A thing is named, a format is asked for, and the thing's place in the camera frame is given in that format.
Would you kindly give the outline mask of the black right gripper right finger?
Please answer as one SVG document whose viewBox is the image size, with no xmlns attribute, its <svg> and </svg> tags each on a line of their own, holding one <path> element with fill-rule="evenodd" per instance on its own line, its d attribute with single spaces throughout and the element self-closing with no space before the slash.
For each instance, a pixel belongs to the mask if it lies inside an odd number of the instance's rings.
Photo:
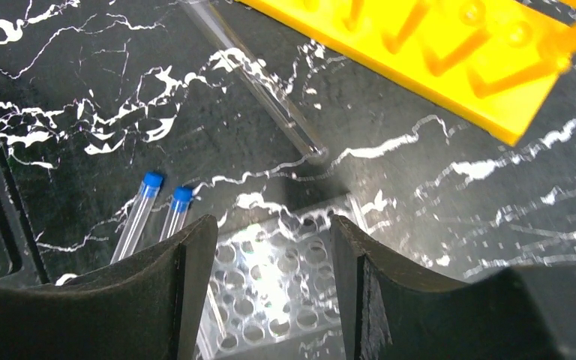
<svg viewBox="0 0 576 360">
<path fill-rule="evenodd" d="M 512 266 L 475 283 L 425 268 L 331 218 L 348 359 L 576 359 L 576 265 Z"/>
</svg>

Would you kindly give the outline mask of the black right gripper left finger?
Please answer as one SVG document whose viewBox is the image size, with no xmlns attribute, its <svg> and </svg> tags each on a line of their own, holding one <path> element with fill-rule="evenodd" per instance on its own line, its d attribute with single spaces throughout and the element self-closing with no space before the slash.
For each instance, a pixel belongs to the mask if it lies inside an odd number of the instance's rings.
<svg viewBox="0 0 576 360">
<path fill-rule="evenodd" d="M 217 239 L 207 214 L 61 286 L 0 286 L 0 359 L 192 359 Z"/>
</svg>

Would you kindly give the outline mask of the clear large test tube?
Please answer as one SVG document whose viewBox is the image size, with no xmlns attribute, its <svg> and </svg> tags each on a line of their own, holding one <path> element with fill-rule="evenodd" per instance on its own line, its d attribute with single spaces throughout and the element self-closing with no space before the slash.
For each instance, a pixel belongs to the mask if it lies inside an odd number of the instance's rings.
<svg viewBox="0 0 576 360">
<path fill-rule="evenodd" d="M 323 163 L 329 153 L 314 126 L 289 99 L 278 81 L 259 63 L 241 38 L 228 25 L 210 1 L 180 1 L 179 4 L 218 50 L 228 68 L 233 69 L 250 93 L 284 132 L 293 146 L 311 164 Z"/>
</svg>

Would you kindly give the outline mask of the yellow test tube rack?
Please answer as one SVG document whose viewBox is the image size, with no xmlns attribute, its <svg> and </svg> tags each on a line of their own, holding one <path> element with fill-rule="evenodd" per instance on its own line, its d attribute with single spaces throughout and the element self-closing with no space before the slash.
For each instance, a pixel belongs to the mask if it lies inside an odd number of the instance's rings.
<svg viewBox="0 0 576 360">
<path fill-rule="evenodd" d="M 576 53 L 566 25 L 517 1 L 247 5 L 513 146 Z M 576 1 L 571 2 L 576 9 Z"/>
</svg>

